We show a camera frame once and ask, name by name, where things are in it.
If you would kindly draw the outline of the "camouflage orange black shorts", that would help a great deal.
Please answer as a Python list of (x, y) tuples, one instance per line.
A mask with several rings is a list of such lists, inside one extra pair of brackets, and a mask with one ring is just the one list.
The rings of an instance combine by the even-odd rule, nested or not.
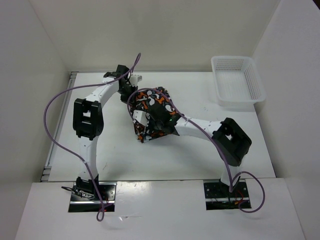
[(175, 123), (180, 115), (170, 103), (168, 91), (162, 86), (141, 90), (126, 103), (131, 116), (134, 111), (145, 113), (145, 124), (133, 121), (134, 132), (141, 143), (177, 134)]

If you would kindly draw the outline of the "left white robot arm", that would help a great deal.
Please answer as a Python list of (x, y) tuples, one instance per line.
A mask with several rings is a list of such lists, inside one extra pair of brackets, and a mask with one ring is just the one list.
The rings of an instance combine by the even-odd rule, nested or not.
[(118, 65), (116, 71), (107, 72), (103, 77), (102, 85), (85, 98), (77, 98), (73, 104), (72, 127), (79, 139), (79, 155), (84, 160), (74, 191), (89, 200), (97, 199), (100, 194), (96, 158), (98, 139), (104, 129), (103, 107), (115, 93), (126, 103), (142, 80), (142, 76), (132, 74), (124, 65)]

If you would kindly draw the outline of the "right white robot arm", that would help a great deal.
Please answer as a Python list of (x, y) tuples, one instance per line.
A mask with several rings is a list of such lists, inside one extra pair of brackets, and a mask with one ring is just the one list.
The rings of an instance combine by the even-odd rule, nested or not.
[(219, 191), (230, 197), (237, 191), (241, 165), (248, 154), (252, 140), (232, 118), (208, 121), (171, 112), (172, 106), (152, 105), (146, 119), (156, 130), (177, 136), (190, 136), (210, 141), (225, 164)]

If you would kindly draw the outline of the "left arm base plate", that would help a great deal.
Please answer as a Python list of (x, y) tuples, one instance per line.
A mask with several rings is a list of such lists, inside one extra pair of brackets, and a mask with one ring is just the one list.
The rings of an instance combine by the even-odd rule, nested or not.
[[(100, 182), (99, 191), (105, 206), (104, 212), (115, 211), (116, 182)], [(70, 188), (69, 213), (97, 213), (101, 208), (101, 201), (96, 194), (77, 190), (76, 184)]]

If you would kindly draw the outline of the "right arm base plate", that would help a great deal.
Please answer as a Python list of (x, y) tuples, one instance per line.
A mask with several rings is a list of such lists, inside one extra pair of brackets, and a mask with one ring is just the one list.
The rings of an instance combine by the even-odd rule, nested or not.
[(247, 184), (240, 180), (235, 185), (233, 192), (229, 192), (229, 187), (219, 179), (207, 180), (203, 182), (206, 210), (233, 210), (251, 209), (250, 196)]

